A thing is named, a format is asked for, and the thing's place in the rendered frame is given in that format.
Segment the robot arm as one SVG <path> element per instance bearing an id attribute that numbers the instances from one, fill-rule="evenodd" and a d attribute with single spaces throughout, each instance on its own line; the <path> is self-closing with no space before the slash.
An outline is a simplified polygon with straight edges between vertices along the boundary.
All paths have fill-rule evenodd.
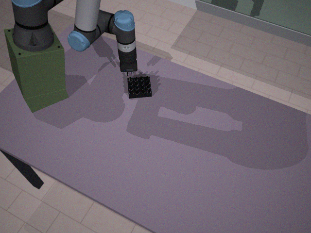
<path id="1" fill-rule="evenodd" d="M 13 42 L 22 50 L 42 51 L 54 43 L 48 23 L 48 11 L 63 0 L 11 0 L 15 18 Z M 115 14 L 100 10 L 101 0 L 77 0 L 74 30 L 69 45 L 84 51 L 104 32 L 116 35 L 117 42 L 129 45 L 135 41 L 134 16 L 130 11 Z M 15 33 L 15 35 L 14 35 Z"/>

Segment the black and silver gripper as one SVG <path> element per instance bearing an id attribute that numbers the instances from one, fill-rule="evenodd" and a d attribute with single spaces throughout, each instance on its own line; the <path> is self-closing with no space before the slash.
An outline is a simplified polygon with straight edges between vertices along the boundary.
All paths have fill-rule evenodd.
<path id="1" fill-rule="evenodd" d="M 121 72 L 126 72 L 126 76 L 128 76 L 128 72 L 133 72 L 138 70 L 137 66 L 137 51 L 136 51 L 136 40 L 129 45 L 122 45 L 117 42 L 118 46 L 118 54 L 120 60 L 120 70 Z"/>

